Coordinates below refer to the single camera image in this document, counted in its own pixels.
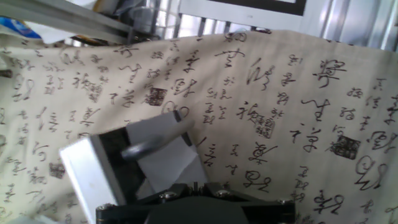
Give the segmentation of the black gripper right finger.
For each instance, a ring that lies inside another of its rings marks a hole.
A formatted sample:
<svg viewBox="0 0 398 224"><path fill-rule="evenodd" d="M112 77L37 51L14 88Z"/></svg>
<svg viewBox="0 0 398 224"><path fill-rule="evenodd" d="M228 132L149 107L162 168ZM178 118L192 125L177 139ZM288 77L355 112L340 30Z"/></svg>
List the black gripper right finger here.
<svg viewBox="0 0 398 224"><path fill-rule="evenodd" d="M216 183L198 188L198 209L215 223L294 223L295 203L265 201Z"/></svg>

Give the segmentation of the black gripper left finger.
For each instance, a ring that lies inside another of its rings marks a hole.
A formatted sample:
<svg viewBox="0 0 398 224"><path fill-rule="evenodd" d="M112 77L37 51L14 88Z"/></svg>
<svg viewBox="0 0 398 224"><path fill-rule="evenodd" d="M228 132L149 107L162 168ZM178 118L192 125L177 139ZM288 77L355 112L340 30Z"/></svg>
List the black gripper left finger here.
<svg viewBox="0 0 398 224"><path fill-rule="evenodd" d="M170 188L154 195L150 195L132 204L113 205L106 203L96 208L96 224L112 223L145 223L150 212L158 206L173 202L178 199L190 197L198 192L198 183L193 186L188 184L173 184Z"/></svg>

